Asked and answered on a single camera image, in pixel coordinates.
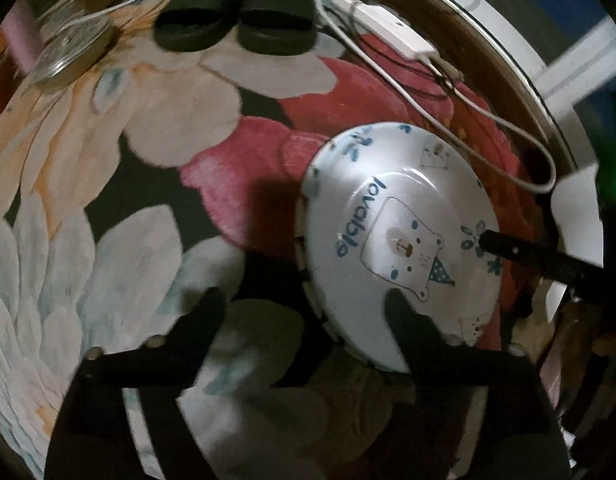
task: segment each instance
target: white power adapter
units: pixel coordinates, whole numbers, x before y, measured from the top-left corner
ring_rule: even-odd
[[[371,6],[359,0],[332,0],[332,4],[344,14],[349,15],[353,4],[355,7],[354,19],[361,23],[405,59],[414,59],[418,55],[430,57],[437,54],[435,48],[412,30],[390,11],[381,6]]]

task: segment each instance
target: white cable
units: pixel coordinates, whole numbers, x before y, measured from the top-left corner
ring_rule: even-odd
[[[116,6],[109,7],[107,9],[103,9],[103,10],[99,10],[99,12],[95,12],[93,14],[89,14],[88,16],[82,16],[80,18],[72,20],[69,23],[66,23],[66,25],[64,25],[60,29],[60,31],[61,30],[66,30],[66,28],[72,27],[72,25],[76,25],[77,23],[83,23],[83,22],[86,22],[86,21],[91,20],[93,18],[98,18],[99,16],[103,16],[104,14],[107,14],[109,12],[113,12],[114,10],[121,9],[122,7],[130,5],[130,4],[132,4],[132,3],[136,2],[136,1],[139,1],[139,0],[127,0],[127,1],[125,1],[125,2],[123,2],[121,4],[118,4]],[[523,188],[523,189],[525,189],[527,191],[530,191],[531,193],[536,193],[536,194],[548,193],[548,192],[550,192],[550,190],[552,190],[552,188],[554,187],[555,182],[556,182],[556,167],[555,167],[555,164],[554,164],[554,160],[553,160],[552,156],[550,155],[550,152],[546,149],[546,147],[543,146],[543,144],[541,144],[537,139],[535,139],[533,136],[531,136],[527,132],[524,132],[523,130],[521,130],[521,128],[517,128],[517,126],[514,126],[513,124],[510,124],[507,121],[504,121],[501,118],[498,118],[498,117],[490,114],[488,111],[484,110],[483,108],[480,108],[480,107],[476,106],[467,97],[462,96],[462,94],[457,92],[457,96],[460,99],[464,100],[468,106],[472,106],[473,108],[475,108],[475,110],[480,111],[484,115],[487,114],[491,119],[493,119],[495,121],[501,121],[499,124],[504,124],[505,126],[510,128],[512,131],[514,131],[515,133],[517,133],[520,136],[524,137],[525,139],[529,140],[531,143],[533,143],[535,146],[537,146],[541,150],[543,155],[545,155],[545,157],[548,159],[548,163],[550,164],[550,179],[545,184],[533,184],[531,182],[526,182],[524,180],[521,180],[520,178],[512,176],[511,174],[507,173],[504,170],[501,170],[499,167],[497,167],[496,165],[492,164],[487,158],[482,156],[480,153],[477,153],[475,150],[470,148],[465,142],[460,140],[459,137],[454,135],[448,128],[443,126],[443,124],[441,124],[439,121],[437,121],[437,119],[435,119],[428,112],[426,112],[421,107],[421,105],[419,105],[419,103],[417,103],[410,96],[410,94],[403,89],[403,87],[398,83],[398,81],[396,81],[390,74],[388,74],[384,69],[382,69],[353,40],[351,40],[349,37],[347,37],[346,34],[339,28],[339,26],[334,22],[334,20],[332,20],[332,18],[326,12],[326,9],[323,6],[323,1],[322,0],[314,0],[314,3],[315,3],[315,7],[316,7],[317,12],[319,13],[319,15],[323,18],[323,20],[325,20],[326,23],[328,23],[328,26],[332,29],[332,31],[334,31],[334,33],[336,35],[338,35],[339,39],[341,39],[341,41],[343,41],[344,44],[350,50],[352,50],[355,54],[357,54],[357,56],[361,57],[361,59],[363,59],[364,62],[366,62],[370,67],[372,67],[372,69],[377,74],[379,74],[382,78],[384,78],[387,81],[387,83],[389,83],[390,86],[392,86],[392,88],[394,88],[397,92],[399,92],[399,94],[401,94],[401,96],[406,101],[408,101],[408,103],[410,103],[410,105],[412,105],[415,108],[415,110],[417,110],[429,123],[433,124],[439,131],[443,132],[448,137],[450,137],[450,139],[452,139],[454,144],[456,144],[457,146],[462,147],[462,149],[464,149],[466,152],[468,152],[470,155],[472,155],[477,160],[480,160],[481,162],[483,162],[486,166],[489,166],[493,171],[495,171],[499,175],[503,176],[504,178],[507,178],[508,180],[513,182],[514,184],[517,184],[517,186],[519,186],[519,187],[521,187],[521,188]]]

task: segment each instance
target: white plug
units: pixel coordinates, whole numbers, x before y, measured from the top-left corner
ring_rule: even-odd
[[[405,59],[414,59],[421,54],[428,57],[437,54],[430,43],[389,10],[364,4],[359,0],[332,0],[332,4],[346,15],[349,15],[355,2],[358,2],[355,7],[355,20],[379,36]]]

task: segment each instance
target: white plate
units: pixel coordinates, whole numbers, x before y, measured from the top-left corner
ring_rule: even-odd
[[[331,335],[380,368],[406,372],[383,318],[383,297],[396,286],[445,335],[476,343],[502,273],[501,259],[484,254],[478,236],[498,231],[498,222],[451,146],[410,124],[352,128],[315,156],[302,193],[299,262]]]

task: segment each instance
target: floral tablecloth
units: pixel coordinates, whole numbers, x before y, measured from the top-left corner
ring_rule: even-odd
[[[465,470],[483,391],[416,388],[350,357],[313,316],[293,253],[299,183],[323,142],[377,121],[431,128],[327,30],[297,57],[247,52],[234,32],[204,52],[164,52],[150,27],[167,1],[118,10],[121,37],[97,65],[55,94],[25,81],[0,116],[0,433],[40,479],[83,352],[136,348],[219,286],[227,319],[180,405],[220,479]],[[443,95],[369,54],[409,87]],[[492,121],[454,98],[414,97],[523,173]],[[532,238],[531,197],[475,171],[501,231]],[[524,277],[502,272],[508,309]],[[498,311],[480,344],[499,347]],[[142,463],[160,478],[136,394],[125,398]]]

